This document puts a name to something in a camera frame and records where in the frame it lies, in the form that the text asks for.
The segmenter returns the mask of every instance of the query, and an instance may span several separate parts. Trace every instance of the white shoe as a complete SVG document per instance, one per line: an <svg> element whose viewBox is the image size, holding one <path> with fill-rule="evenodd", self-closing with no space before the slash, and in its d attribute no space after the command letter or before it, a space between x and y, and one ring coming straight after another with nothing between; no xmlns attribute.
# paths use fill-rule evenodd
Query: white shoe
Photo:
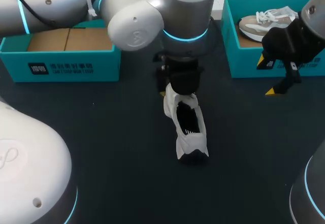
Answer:
<svg viewBox="0 0 325 224"><path fill-rule="evenodd" d="M191 154L195 150L209 156L207 133L196 95L177 94L169 83L164 97L164 111L176 126L177 158L181 159L184 154Z"/></svg>
<svg viewBox="0 0 325 224"><path fill-rule="evenodd" d="M298 13L284 7L265 12L256 12L255 16L247 16L240 20L239 29L244 36L261 42L262 38L273 27L286 28L293 20L298 18Z"/></svg>

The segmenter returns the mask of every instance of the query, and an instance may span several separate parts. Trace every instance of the white cable tie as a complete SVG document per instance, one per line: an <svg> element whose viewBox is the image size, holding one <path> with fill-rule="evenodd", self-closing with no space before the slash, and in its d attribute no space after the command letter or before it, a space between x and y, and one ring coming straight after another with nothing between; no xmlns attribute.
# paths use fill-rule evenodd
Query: white cable tie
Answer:
<svg viewBox="0 0 325 224"><path fill-rule="evenodd" d="M97 14L96 14L95 9L92 7L92 2L91 2L91 0L87 0L87 6L88 6L88 13L89 13L91 16L96 17Z"/></svg>

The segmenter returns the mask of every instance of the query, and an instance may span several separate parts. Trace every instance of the teal shoe box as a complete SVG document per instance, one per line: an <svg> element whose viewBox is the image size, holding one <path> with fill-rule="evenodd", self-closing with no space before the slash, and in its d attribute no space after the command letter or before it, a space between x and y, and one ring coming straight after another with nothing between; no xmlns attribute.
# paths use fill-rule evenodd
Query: teal shoe box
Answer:
<svg viewBox="0 0 325 224"><path fill-rule="evenodd" d="M259 47L243 47L236 31L238 21L256 12L269 9L279 9L289 6L296 12L308 3L309 0L224 0L221 32L225 50L228 57L229 67L233 78L260 78L260 77L284 77L285 69L281 61L277 60L271 70L257 70L256 66L262 54L261 44ZM325 50L308 64L300 68L302 76L325 75Z"/></svg>
<svg viewBox="0 0 325 224"><path fill-rule="evenodd" d="M0 58L14 82L107 82L119 80L121 51L109 40L104 22L95 20L3 38Z"/></svg>

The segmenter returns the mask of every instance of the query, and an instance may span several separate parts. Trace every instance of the shoelace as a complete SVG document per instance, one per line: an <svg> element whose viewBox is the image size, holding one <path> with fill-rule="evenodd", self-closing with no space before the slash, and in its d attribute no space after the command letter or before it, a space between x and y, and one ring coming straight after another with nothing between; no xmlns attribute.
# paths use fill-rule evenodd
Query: shoelace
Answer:
<svg viewBox="0 0 325 224"><path fill-rule="evenodd" d="M289 15L274 16L276 9L267 10L266 12L256 12L256 20L258 23L262 24L266 21L268 22L278 22L279 18L288 17Z"/></svg>

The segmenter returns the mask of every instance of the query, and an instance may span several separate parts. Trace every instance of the table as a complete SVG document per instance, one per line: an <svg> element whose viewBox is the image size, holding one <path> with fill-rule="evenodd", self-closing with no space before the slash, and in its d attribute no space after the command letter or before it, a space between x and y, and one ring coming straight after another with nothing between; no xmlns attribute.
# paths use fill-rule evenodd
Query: table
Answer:
<svg viewBox="0 0 325 224"><path fill-rule="evenodd" d="M14 84L0 65L0 96L67 143L81 224L291 223L290 188L325 138L325 79L265 97L279 79L231 79L217 38L197 93L210 159L196 166L177 161L155 44L122 54L117 83Z"/></svg>

